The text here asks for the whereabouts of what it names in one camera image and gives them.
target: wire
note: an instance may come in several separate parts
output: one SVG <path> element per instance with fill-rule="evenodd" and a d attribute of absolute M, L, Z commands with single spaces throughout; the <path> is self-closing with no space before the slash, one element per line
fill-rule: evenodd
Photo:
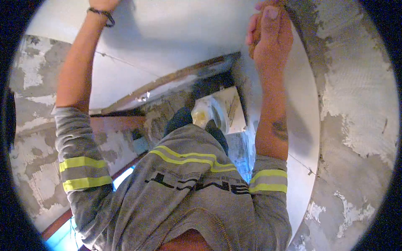
<path fill-rule="evenodd" d="M 80 248 L 78 247 L 77 237 L 76 237 L 77 232 L 75 231 L 75 229 L 73 227 L 73 224 L 72 224 L 72 219 L 73 218 L 74 218 L 74 216 L 70 218 L 70 238 L 71 238 L 71 229 L 73 229 L 74 230 L 74 240 L 76 242 L 77 250 L 79 250 Z"/>

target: man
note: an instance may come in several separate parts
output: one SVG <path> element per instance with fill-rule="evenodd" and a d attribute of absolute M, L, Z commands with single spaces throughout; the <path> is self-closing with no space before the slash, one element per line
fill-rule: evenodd
<path fill-rule="evenodd" d="M 90 0 L 112 12 L 118 0 Z M 247 184 L 227 157 L 222 133 L 191 124 L 181 109 L 116 192 L 93 141 L 88 104 L 92 61 L 108 18 L 89 11 L 60 73 L 54 111 L 60 176 L 85 245 L 93 250 L 285 250 L 288 153 L 283 70 L 293 37 L 275 1 L 263 11 L 254 61 L 263 90 L 256 162 Z M 257 37 L 251 18 L 246 43 Z"/>

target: tattoo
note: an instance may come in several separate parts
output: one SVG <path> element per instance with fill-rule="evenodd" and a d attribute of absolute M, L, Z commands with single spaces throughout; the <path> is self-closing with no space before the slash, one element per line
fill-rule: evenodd
<path fill-rule="evenodd" d="M 272 131 L 277 138 L 279 138 L 282 141 L 288 140 L 286 117 L 283 117 L 280 120 L 272 123 L 272 128 L 273 128 Z"/>

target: hand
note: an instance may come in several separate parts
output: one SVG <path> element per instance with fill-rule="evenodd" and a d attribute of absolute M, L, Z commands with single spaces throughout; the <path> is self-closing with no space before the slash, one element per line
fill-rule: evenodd
<path fill-rule="evenodd" d="M 120 0 L 89 0 L 89 6 L 96 10 L 105 10 L 109 12 L 113 12 L 119 3 Z"/>
<path fill-rule="evenodd" d="M 262 12 L 251 16 L 247 29 L 250 56 L 260 74 L 282 74 L 293 44 L 289 15 L 274 0 L 260 2 L 256 9 Z"/>

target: yellow reflective stripe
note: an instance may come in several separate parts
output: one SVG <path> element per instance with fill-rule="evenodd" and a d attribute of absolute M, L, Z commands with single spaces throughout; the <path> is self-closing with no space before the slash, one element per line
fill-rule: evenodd
<path fill-rule="evenodd" d="M 154 154 L 159 155 L 159 157 L 161 157 L 166 162 L 174 163 L 174 164 L 178 164 L 178 165 L 182 165 L 182 164 L 189 163 L 189 162 L 199 162 L 199 163 L 209 164 L 211 167 L 213 166 L 213 162 L 211 160 L 207 160 L 207 159 L 175 160 L 175 159 L 171 159 L 171 158 L 167 157 L 161 151 L 153 150 L 153 151 L 150 151 L 150 153 L 154 153 Z"/>
<path fill-rule="evenodd" d="M 225 171 L 236 171 L 237 170 L 236 167 L 233 164 L 222 165 L 222 164 L 218 163 L 219 166 L 221 166 L 221 167 L 227 167 L 227 166 L 234 166 L 234 167 L 233 168 L 227 168 L 227 169 L 215 169 L 215 168 L 213 168 L 213 164 L 216 164 L 217 163 L 216 161 L 214 163 L 211 160 L 207 160 L 207 159 L 193 159 L 193 158 L 192 159 L 185 159 L 185 160 L 175 160 L 175 159 L 171 159 L 171 158 L 167 157 L 161 151 L 158 151 L 158 150 L 152 150 L 152 151 L 150 151 L 150 153 L 157 154 L 164 161 L 169 162 L 169 163 L 173 163 L 173 164 L 177 164 L 177 165 L 182 165 L 182 164 L 190 163 L 190 162 L 198 162 L 198 163 L 209 164 L 211 166 L 211 172 L 213 172 L 213 173 L 219 173 L 219 172 L 225 172 Z"/>
<path fill-rule="evenodd" d="M 157 147 L 155 147 L 155 148 L 161 148 L 161 149 L 164 149 L 165 151 L 167 151 L 168 153 L 170 153 L 171 155 L 173 155 L 173 156 L 175 156 L 175 157 L 188 157 L 188 156 L 198 156 L 198 157 L 210 157 L 210 158 L 213 158 L 214 160 L 215 160 L 215 165 L 216 166 L 218 166 L 218 167 L 229 167 L 229 166 L 234 166 L 234 168 L 229 168 L 229 169 L 225 169 L 225 170 L 217 170 L 217 169 L 214 169 L 214 170 L 216 170 L 216 171 L 212 171 L 212 169 L 211 169 L 211 171 L 212 172 L 222 172 L 222 171 L 234 171 L 234 170 L 237 170 L 236 169 L 236 167 L 235 167 L 235 165 L 233 165 L 233 164 L 221 164 L 221 163 L 219 163 L 219 162 L 217 162 L 216 161 L 216 159 L 217 159 L 217 157 L 216 157 L 216 155 L 215 154 L 209 154 L 209 153 L 186 153 L 186 154 L 179 154 L 179 153 L 177 153 L 177 152 L 175 152 L 175 151 L 173 151 L 172 149 L 170 149 L 169 147 L 166 147 L 166 146 L 164 146 L 164 145 L 160 145 L 160 146 L 157 146 Z"/>
<path fill-rule="evenodd" d="M 63 172 L 67 168 L 80 167 L 80 166 L 91 166 L 95 168 L 103 168 L 106 166 L 104 160 L 94 160 L 88 157 L 76 157 L 71 159 L 66 159 L 63 163 L 60 163 L 60 172 Z"/>
<path fill-rule="evenodd" d="M 155 148 L 162 148 L 162 149 L 165 149 L 168 153 L 170 153 L 171 155 L 176 156 L 176 157 L 188 157 L 188 156 L 212 157 L 212 158 L 214 158 L 214 159 L 216 160 L 216 155 L 214 155 L 214 154 L 209 154 L 209 153 L 186 153 L 186 154 L 179 154 L 179 153 L 177 153 L 177 152 L 171 150 L 169 147 L 166 147 L 166 146 L 164 146 L 164 145 L 160 145 L 160 146 L 157 146 L 157 147 L 155 147 Z"/>
<path fill-rule="evenodd" d="M 63 183 L 63 188 L 64 191 L 68 192 L 70 190 L 93 188 L 111 183 L 112 183 L 112 177 L 110 176 L 103 176 L 99 178 L 82 178 L 76 180 L 67 180 L 66 182 Z"/>
<path fill-rule="evenodd" d="M 229 172 L 229 171 L 237 171 L 237 168 L 233 167 L 233 168 L 228 168 L 228 169 L 215 169 L 215 168 L 211 167 L 211 172 L 213 172 L 213 173 Z"/>
<path fill-rule="evenodd" d="M 287 185 L 278 185 L 278 184 L 258 184 L 253 188 L 249 188 L 248 191 L 250 193 L 255 193 L 257 191 L 278 191 L 278 192 L 287 192 Z"/>
<path fill-rule="evenodd" d="M 254 177 L 250 180 L 250 183 L 254 183 L 255 180 L 261 176 L 282 176 L 287 178 L 287 173 L 282 170 L 262 170 L 259 171 L 256 175 L 254 175 Z"/>

